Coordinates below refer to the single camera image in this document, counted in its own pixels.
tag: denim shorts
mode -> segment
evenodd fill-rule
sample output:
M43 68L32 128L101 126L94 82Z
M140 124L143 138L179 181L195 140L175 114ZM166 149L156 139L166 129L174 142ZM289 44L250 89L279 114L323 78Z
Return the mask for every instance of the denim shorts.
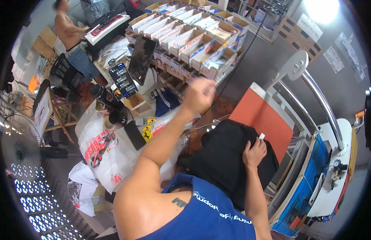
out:
M100 75L99 70L89 59L87 53L80 47L76 48L72 52L68 53L68 62L81 72L86 78L96 78Z

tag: pressure gauge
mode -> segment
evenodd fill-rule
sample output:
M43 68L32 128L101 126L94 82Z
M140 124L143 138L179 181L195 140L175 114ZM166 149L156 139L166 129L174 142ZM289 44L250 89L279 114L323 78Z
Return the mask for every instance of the pressure gauge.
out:
M334 162L333 162L333 166L334 167L338 167L340 165L340 160L339 159L336 159Z

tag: hand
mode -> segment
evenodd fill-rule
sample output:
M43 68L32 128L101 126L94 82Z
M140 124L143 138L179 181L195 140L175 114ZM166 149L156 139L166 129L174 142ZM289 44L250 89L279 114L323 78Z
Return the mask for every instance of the hand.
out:
M214 80L198 78L187 88L183 101L183 109L192 115L203 113L211 107L213 96L215 95Z
M248 141L243 152L243 163L248 169L255 169L267 154L267 146L263 139L256 137L256 142L251 147L251 142Z
M88 26L83 27L83 33L86 32L89 29Z

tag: blue tank top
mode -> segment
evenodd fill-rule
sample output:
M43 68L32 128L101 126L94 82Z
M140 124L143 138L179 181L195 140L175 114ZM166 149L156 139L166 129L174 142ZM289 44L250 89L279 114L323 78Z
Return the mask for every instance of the blue tank top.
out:
M178 174L162 193L186 184L192 185L193 194L183 211L140 239L256 239L251 220L234 209L226 194L205 180Z

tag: black cloth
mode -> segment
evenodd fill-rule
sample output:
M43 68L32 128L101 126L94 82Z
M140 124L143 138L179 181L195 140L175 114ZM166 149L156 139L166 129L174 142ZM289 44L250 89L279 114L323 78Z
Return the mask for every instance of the black cloth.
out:
M203 148L192 154L186 164L191 174L220 188L231 199L234 207L244 210L246 170L242 154L248 141L251 146L259 137L253 127L224 120L211 132L202 136ZM279 162L271 144L265 141L267 155L258 166L263 190L279 169Z

